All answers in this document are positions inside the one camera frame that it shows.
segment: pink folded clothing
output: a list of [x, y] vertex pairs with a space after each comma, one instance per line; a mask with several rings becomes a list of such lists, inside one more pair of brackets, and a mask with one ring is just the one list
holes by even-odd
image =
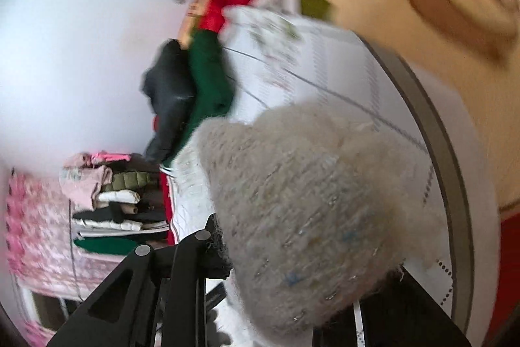
[[64, 168], [60, 174], [61, 191], [81, 209], [94, 210], [94, 197], [103, 184], [112, 182], [112, 170], [105, 165], [98, 168]]
[[101, 151], [99, 153], [94, 153], [92, 155], [91, 161], [94, 165], [98, 165], [104, 162], [115, 162], [115, 161], [130, 161], [132, 157], [130, 155], [125, 155], [122, 153], [107, 153], [105, 151]]

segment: brown circular object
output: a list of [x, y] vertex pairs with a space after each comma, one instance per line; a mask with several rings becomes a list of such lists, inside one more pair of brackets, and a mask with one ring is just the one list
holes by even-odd
[[[514, 34], [493, 33], [477, 24], [451, 0], [409, 0], [415, 11], [444, 36], [493, 60], [504, 58], [513, 48]], [[504, 6], [511, 11], [511, 6]]]

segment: pink patterned textile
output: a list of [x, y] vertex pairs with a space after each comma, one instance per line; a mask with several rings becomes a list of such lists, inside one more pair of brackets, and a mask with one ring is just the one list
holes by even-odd
[[87, 298], [117, 264], [71, 250], [69, 213], [76, 206], [69, 212], [57, 179], [15, 173], [9, 184], [9, 265], [19, 284], [43, 295]]
[[25, 323], [26, 338], [32, 347], [45, 347], [55, 334], [54, 331], [42, 327], [38, 322]]

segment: white wall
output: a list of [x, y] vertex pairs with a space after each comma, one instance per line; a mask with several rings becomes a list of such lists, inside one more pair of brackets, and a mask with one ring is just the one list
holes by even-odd
[[172, 0], [0, 0], [0, 157], [55, 175], [80, 151], [142, 152], [139, 92], [186, 6]]

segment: black folded garment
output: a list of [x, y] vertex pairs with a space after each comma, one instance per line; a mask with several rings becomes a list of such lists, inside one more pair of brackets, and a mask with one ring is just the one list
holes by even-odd
[[142, 205], [146, 209], [150, 208], [162, 208], [164, 209], [164, 197], [161, 189], [148, 188], [136, 190], [141, 197], [141, 201], [137, 204], [137, 207]]
[[94, 211], [76, 212], [72, 217], [75, 220], [113, 221], [116, 224], [120, 224], [125, 219], [121, 210], [121, 204], [116, 202], [110, 202], [107, 207], [95, 209]]
[[139, 232], [136, 232], [132, 235], [122, 235], [121, 237], [118, 237], [125, 240], [132, 240], [136, 241], [138, 243], [147, 243], [149, 241], [162, 241], [168, 238], [168, 230], [161, 231], [158, 233], [147, 233], [147, 234], [139, 234]]
[[148, 144], [145, 156], [158, 164], [171, 154], [182, 136], [197, 95], [188, 53], [177, 40], [167, 42], [155, 65], [146, 71], [142, 92], [150, 98], [158, 120], [155, 137]]
[[166, 213], [164, 209], [158, 211], [137, 212], [133, 215], [124, 215], [126, 220], [149, 224], [150, 222], [166, 221]]
[[139, 171], [147, 173], [159, 173], [159, 165], [148, 162], [143, 155], [132, 153], [129, 161], [115, 161], [107, 163], [114, 173]]

